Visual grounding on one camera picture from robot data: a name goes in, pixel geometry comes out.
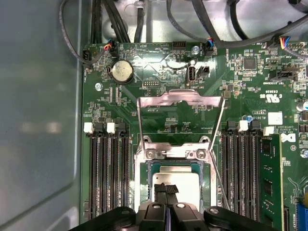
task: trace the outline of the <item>motherboard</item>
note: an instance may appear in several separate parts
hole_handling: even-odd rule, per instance
[[[306,42],[289,48],[308,53]],[[81,223],[118,206],[138,211],[163,183],[200,212],[218,205],[303,230],[305,60],[267,43],[185,41],[90,44],[84,57],[102,49],[83,73]]]

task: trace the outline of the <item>integrated circuit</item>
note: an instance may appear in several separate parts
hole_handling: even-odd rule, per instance
[[[255,70],[257,68],[256,58],[245,57],[244,58],[244,69],[245,70]]]

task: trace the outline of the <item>blue connector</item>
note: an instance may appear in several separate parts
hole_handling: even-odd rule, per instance
[[[296,205],[297,230],[308,231],[308,208],[302,204]]]

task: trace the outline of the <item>white label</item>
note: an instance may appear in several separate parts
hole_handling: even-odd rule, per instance
[[[269,125],[282,125],[282,112],[269,112],[268,113]]]

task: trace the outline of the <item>capacitor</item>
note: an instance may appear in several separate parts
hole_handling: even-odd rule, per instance
[[[251,121],[253,121],[253,117],[250,115],[244,115],[242,116],[242,120],[247,120],[248,123],[250,123]]]
[[[296,106],[296,109],[299,112],[308,111],[308,101],[305,102],[299,102]]]

